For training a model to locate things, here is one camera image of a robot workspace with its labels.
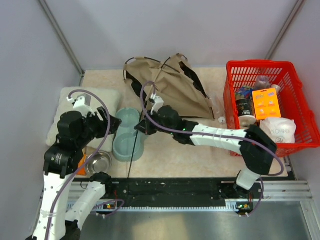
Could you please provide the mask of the black tent pole crossing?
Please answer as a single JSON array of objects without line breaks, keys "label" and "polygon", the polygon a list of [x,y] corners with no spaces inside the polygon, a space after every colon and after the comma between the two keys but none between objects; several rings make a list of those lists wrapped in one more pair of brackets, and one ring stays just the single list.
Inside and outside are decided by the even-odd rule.
[{"label": "black tent pole crossing", "polygon": [[[125,64],[127,64],[129,61],[133,60],[134,58],[130,58],[128,59]],[[168,57],[163,64],[166,64],[167,61],[170,59],[170,57]],[[124,69],[123,67],[123,80],[127,79],[126,77],[126,70]],[[139,121],[143,118],[143,110],[142,112],[140,113],[140,116],[139,116]],[[135,153],[135,149],[136,149],[136,144],[137,144],[137,139],[138,139],[138,135],[139,135],[139,132],[136,130],[135,131],[135,139],[134,139],[134,145],[133,145],[133,149],[132,149],[132,154],[131,154],[131,159],[130,159],[130,165],[129,165],[129,170],[128,170],[128,175],[127,175],[127,180],[129,180],[130,178],[130,174],[131,174],[131,169],[132,169],[132,164],[133,164],[133,158],[134,158],[134,153]]]}]

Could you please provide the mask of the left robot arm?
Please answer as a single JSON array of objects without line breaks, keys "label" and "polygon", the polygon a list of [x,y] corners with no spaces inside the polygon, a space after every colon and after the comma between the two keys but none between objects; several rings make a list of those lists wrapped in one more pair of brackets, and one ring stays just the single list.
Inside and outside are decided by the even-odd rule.
[{"label": "left robot arm", "polygon": [[122,121],[107,115],[103,107],[83,116],[79,111],[61,115],[57,124],[56,142],[44,155],[44,193],[39,218],[30,240],[78,240],[83,225],[101,198],[109,198],[114,191],[112,178],[96,173],[82,196],[68,210],[71,183],[75,178],[83,149],[93,139],[114,134]]}]

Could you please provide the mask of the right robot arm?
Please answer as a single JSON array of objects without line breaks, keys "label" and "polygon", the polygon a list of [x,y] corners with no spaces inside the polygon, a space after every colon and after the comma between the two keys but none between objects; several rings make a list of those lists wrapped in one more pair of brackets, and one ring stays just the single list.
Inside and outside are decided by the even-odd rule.
[{"label": "right robot arm", "polygon": [[168,105],[156,112],[146,111],[135,129],[149,136],[158,132],[170,134],[182,145],[209,146],[242,156],[245,167],[233,185],[233,192],[239,198],[249,195],[255,181],[270,173],[276,157],[277,145],[256,125],[247,129],[210,127],[183,119]]}]

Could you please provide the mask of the teal double pet bowl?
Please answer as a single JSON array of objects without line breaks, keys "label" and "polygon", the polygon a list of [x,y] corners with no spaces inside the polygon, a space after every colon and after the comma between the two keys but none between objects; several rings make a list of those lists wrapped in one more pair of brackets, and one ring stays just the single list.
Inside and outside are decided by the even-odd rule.
[{"label": "teal double pet bowl", "polygon": [[[140,113],[135,108],[125,107],[116,113],[116,117],[121,119],[122,123],[113,140],[112,153],[118,161],[130,162],[136,136],[135,126],[140,122]],[[147,135],[138,131],[133,161],[137,161],[142,157],[144,142],[147,137]]]}]

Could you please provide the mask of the black pet food can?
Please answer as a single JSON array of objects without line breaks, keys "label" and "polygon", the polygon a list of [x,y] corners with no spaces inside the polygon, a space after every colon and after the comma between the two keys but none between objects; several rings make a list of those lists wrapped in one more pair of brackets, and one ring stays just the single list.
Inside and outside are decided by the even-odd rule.
[{"label": "black pet food can", "polygon": [[249,127],[257,121],[253,101],[242,98],[236,100],[237,116],[241,127]]}]

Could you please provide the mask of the stainless steel bowl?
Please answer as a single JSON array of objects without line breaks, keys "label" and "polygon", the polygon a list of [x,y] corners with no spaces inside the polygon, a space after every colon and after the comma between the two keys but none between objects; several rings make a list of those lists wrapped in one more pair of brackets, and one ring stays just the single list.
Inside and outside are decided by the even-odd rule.
[{"label": "stainless steel bowl", "polygon": [[96,173],[107,173],[112,167],[112,156],[105,151],[99,151],[84,167],[87,176],[93,176]]}]

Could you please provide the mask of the clear plastic bottle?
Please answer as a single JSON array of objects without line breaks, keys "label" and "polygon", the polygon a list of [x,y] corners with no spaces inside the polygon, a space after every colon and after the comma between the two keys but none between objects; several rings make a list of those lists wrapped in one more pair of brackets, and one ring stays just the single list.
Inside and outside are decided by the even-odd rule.
[{"label": "clear plastic bottle", "polygon": [[212,105],[214,110],[214,116],[220,124],[226,123],[225,109],[220,99],[215,95],[212,97]]}]

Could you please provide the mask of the colourful snack bag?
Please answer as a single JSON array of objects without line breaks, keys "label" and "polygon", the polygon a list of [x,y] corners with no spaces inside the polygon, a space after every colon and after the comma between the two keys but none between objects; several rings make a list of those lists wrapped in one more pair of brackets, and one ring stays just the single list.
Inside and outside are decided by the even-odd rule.
[{"label": "colourful snack bag", "polygon": [[253,97],[253,91],[254,89],[250,86],[242,86],[235,92],[235,100],[241,100],[241,99],[249,99],[251,100]]}]

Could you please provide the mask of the orange card package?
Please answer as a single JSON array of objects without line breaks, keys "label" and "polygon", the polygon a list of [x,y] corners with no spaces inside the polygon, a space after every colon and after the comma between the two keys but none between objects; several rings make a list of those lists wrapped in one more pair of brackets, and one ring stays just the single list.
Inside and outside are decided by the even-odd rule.
[{"label": "orange card package", "polygon": [[281,118],[281,110],[275,88],[252,92],[255,117],[258,121],[266,118]]}]

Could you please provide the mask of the white wrapped bag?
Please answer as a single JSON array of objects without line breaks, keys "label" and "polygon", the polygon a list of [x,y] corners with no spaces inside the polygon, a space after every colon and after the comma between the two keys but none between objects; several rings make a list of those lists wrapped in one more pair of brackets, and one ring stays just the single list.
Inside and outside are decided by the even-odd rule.
[{"label": "white wrapped bag", "polygon": [[276,144],[294,144],[297,125],[294,120],[282,117],[268,117],[260,122],[260,128]]}]

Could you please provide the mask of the red plastic basket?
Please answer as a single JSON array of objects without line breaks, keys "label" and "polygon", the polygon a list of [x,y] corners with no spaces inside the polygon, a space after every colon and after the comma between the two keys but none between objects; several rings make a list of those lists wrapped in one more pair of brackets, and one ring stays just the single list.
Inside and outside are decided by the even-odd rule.
[{"label": "red plastic basket", "polygon": [[296,125],[294,143],[277,143],[276,155],[280,158],[304,149],[320,146],[320,131],[315,115],[309,108],[294,65],[289,61],[272,60],[231,60],[226,64],[226,82],[223,93],[226,124],[230,130],[239,130],[235,93],[241,87],[254,87],[258,77],[265,76],[275,89],[253,92],[253,107],[257,121],[267,117],[280,117],[293,120]]}]

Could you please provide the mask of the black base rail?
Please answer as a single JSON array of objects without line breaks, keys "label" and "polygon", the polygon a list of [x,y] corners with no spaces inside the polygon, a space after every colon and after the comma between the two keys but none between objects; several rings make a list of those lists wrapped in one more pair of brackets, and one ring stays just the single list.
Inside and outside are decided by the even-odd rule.
[{"label": "black base rail", "polygon": [[224,207],[227,200],[256,200],[260,185],[236,187],[235,178],[113,178],[103,200],[122,199],[124,207]]}]

